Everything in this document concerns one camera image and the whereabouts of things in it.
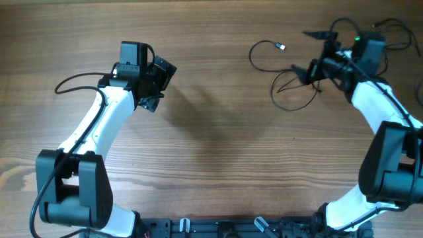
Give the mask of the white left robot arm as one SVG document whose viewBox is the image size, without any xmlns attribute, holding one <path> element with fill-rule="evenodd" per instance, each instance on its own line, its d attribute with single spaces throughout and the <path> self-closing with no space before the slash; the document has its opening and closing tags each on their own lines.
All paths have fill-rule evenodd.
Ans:
<svg viewBox="0 0 423 238">
<path fill-rule="evenodd" d="M 75 235 L 150 237 L 139 214 L 113 202 L 104 161 L 125 121 L 137 107 L 155 112 L 176 67 L 155 55 L 151 45 L 123 41 L 110 73 L 100 73 L 96 98 L 77 129 L 56 150 L 36 158 L 35 217 L 44 223 L 76 227 Z"/>
</svg>

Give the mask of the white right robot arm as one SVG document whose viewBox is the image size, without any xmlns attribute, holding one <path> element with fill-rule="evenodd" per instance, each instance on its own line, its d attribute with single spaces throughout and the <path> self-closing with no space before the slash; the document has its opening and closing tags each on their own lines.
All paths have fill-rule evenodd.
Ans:
<svg viewBox="0 0 423 238">
<path fill-rule="evenodd" d="M 404 109 L 377 74 L 384 36 L 361 32 L 346 50 L 337 42 L 337 32 L 306 35 L 325 43 L 320 58 L 310 63 L 303 84 L 333 81 L 375 134 L 360 167 L 358 185 L 325 206 L 326 229 L 356 231 L 383 212 L 401 212 L 422 203 L 422 123 Z"/>
</svg>

